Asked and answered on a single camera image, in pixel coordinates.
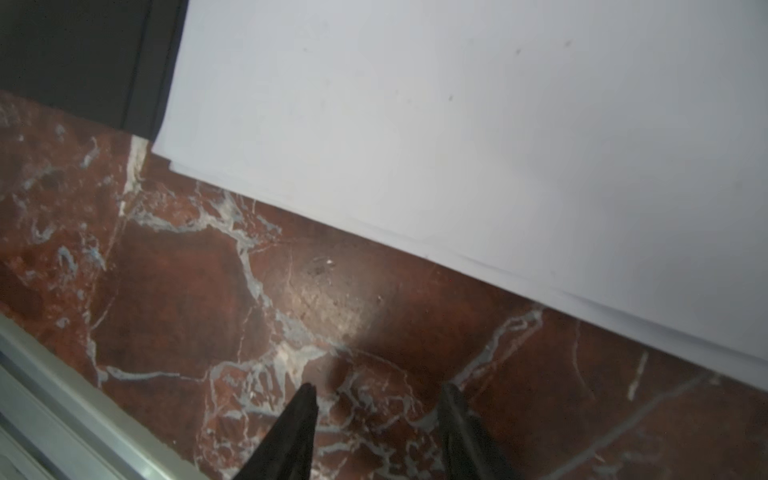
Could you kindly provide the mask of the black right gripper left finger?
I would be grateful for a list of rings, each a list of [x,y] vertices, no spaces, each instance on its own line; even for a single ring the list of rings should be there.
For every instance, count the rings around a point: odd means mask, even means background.
[[[233,479],[309,479],[318,414],[316,387],[304,383]]]

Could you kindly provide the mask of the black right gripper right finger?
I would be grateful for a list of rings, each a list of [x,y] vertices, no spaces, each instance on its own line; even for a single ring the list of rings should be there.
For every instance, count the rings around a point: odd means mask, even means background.
[[[522,478],[455,384],[441,386],[437,413],[447,479]]]

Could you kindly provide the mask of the printed paper stack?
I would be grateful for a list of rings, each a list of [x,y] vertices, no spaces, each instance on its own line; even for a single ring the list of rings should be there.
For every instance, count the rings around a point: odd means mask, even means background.
[[[763,1],[193,1],[154,151],[767,385]]]

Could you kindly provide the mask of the black file folder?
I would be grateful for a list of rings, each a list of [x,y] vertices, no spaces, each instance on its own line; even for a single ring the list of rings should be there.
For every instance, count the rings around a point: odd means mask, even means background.
[[[4,1],[1,88],[156,139],[188,2]]]

